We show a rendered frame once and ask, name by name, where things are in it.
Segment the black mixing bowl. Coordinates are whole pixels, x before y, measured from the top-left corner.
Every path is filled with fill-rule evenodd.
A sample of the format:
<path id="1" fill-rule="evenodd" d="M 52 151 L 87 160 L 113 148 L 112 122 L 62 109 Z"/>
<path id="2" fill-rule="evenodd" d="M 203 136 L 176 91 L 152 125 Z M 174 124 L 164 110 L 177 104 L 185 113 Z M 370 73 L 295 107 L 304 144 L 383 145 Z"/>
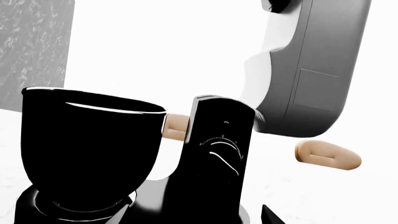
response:
<path id="1" fill-rule="evenodd" d="M 14 224 L 118 224 L 155 164 L 166 110 L 54 87 L 22 96 L 21 157 L 32 185 Z"/>

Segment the black stand mixer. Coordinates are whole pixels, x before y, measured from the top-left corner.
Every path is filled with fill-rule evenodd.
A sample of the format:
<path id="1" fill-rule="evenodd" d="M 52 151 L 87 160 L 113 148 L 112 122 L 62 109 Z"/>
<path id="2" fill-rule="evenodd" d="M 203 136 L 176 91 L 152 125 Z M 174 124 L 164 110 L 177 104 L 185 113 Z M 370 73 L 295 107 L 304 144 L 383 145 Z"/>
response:
<path id="1" fill-rule="evenodd" d="M 246 224 L 239 207 L 253 121 L 236 100 L 195 98 L 177 168 L 146 178 L 118 224 Z"/>

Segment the tan bread loaf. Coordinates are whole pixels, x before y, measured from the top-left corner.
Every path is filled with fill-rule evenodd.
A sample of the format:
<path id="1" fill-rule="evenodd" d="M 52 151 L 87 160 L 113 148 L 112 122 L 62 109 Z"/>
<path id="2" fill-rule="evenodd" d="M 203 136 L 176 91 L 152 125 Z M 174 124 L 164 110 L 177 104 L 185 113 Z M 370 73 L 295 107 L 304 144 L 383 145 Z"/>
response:
<path id="1" fill-rule="evenodd" d="M 165 119 L 165 125 L 162 137 L 184 141 L 187 131 L 189 117 L 186 115 L 169 113 Z"/>
<path id="2" fill-rule="evenodd" d="M 305 164 L 342 170 L 353 170 L 362 164 L 362 159 L 357 153 L 332 143 L 315 140 L 297 143 L 295 158 Z"/>

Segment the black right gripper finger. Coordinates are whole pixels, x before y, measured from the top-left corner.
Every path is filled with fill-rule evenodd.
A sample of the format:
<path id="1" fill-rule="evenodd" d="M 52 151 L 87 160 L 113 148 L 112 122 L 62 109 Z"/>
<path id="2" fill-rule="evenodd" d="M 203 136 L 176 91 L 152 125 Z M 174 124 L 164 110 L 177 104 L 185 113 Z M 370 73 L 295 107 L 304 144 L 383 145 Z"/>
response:
<path id="1" fill-rule="evenodd" d="M 261 221 L 262 224 L 284 224 L 267 205 L 262 205 Z"/>

